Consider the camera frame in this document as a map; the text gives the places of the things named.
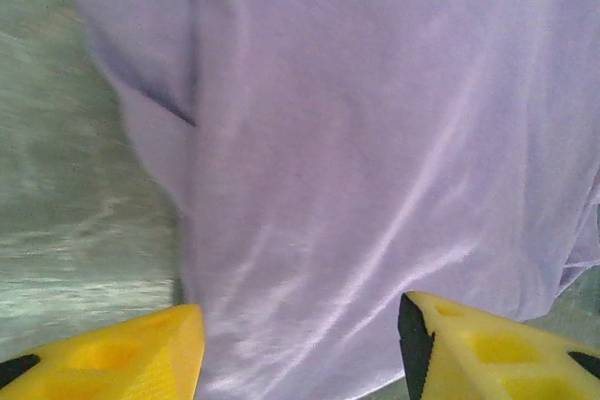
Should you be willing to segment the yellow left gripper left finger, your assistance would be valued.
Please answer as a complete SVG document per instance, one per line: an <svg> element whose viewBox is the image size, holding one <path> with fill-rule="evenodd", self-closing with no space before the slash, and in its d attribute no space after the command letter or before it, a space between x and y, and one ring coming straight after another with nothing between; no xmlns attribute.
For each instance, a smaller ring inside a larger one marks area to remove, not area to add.
<svg viewBox="0 0 600 400"><path fill-rule="evenodd" d="M182 304L28 349L1 364L4 399L191 399L205 342Z"/></svg>

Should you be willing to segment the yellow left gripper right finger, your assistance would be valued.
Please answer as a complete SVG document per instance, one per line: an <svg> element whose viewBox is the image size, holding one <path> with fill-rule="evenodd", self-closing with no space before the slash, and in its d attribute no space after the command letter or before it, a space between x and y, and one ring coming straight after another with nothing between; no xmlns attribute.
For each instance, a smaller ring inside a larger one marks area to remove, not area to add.
<svg viewBox="0 0 600 400"><path fill-rule="evenodd" d="M598 350L425 292L402 295L411 399L596 399Z"/></svg>

